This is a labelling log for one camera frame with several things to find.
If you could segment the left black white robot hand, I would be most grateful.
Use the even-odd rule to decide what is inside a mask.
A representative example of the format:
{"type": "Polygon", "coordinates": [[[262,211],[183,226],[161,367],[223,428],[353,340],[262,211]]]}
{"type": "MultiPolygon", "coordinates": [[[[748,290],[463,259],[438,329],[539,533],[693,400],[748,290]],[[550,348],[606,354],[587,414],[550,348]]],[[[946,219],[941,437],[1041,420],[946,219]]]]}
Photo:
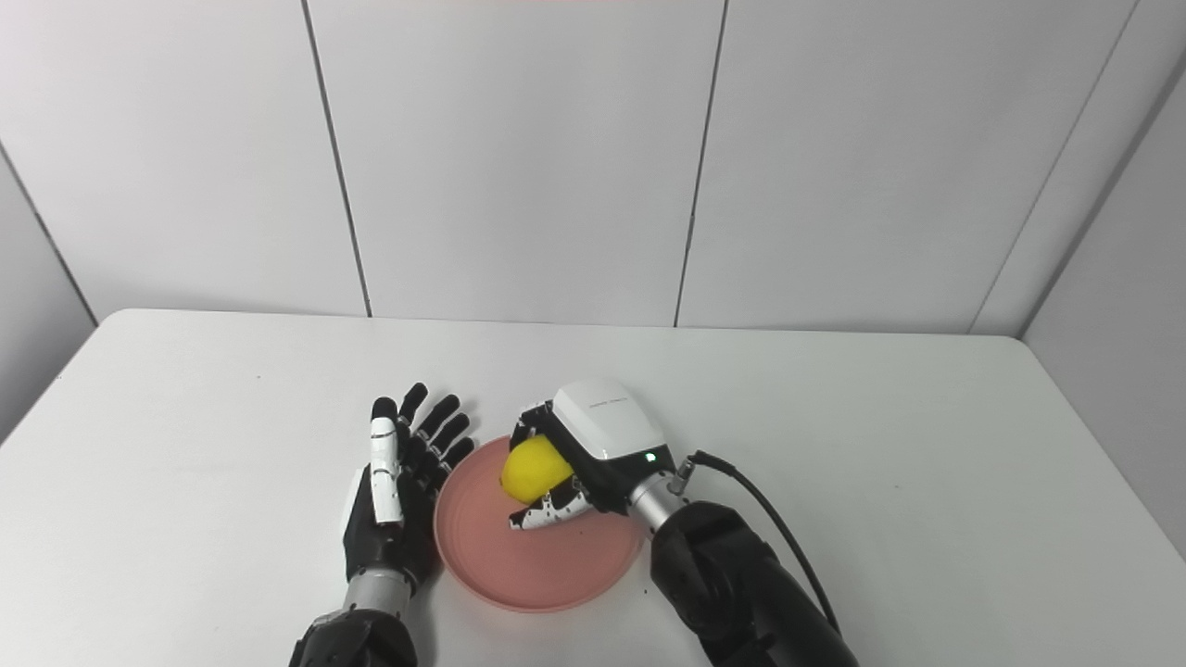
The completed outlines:
{"type": "Polygon", "coordinates": [[[382,567],[419,587],[440,563],[436,501],[477,444],[460,398],[438,398],[421,415],[428,398],[426,385],[416,383],[398,402],[374,400],[366,464],[357,472],[343,528],[347,580],[382,567]]]}

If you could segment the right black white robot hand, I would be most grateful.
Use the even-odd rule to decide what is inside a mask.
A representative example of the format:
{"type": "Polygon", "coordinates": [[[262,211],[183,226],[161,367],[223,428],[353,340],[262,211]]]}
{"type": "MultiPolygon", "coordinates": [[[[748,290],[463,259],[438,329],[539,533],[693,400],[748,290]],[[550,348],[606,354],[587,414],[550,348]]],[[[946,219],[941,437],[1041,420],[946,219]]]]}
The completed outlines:
{"type": "Polygon", "coordinates": [[[508,517],[511,529],[543,529],[585,512],[614,512],[648,535],[680,512],[683,498],[667,489],[676,464],[661,428],[617,380],[565,385],[555,398],[525,409],[510,436],[510,452],[543,436],[569,471],[508,517]]]}

